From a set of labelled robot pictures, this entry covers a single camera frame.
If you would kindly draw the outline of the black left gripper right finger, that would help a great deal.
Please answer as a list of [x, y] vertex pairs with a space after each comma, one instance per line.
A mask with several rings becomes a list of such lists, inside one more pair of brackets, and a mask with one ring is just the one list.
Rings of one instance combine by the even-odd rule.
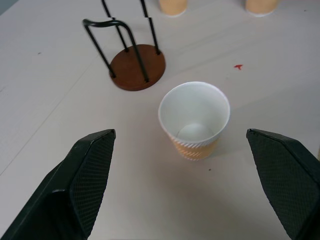
[[320, 240], [320, 161], [298, 140], [248, 129], [263, 191], [291, 240]]

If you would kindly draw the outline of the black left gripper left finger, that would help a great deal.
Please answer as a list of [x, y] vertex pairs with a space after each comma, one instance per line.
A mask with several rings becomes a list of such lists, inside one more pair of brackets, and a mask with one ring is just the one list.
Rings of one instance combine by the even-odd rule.
[[106, 190], [115, 139], [114, 129], [79, 139], [0, 240], [88, 240]]

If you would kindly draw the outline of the orange ribbed paper cup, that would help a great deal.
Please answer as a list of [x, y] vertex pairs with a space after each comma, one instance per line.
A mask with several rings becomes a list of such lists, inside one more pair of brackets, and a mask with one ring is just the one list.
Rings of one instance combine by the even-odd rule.
[[246, 11], [254, 17], [265, 17], [271, 14], [280, 0], [245, 0]]
[[158, 120], [177, 152], [191, 161], [209, 157], [231, 115], [227, 96], [207, 82], [174, 87], [161, 100]]
[[169, 17], [178, 17], [187, 10], [188, 0], [158, 0], [161, 11]]

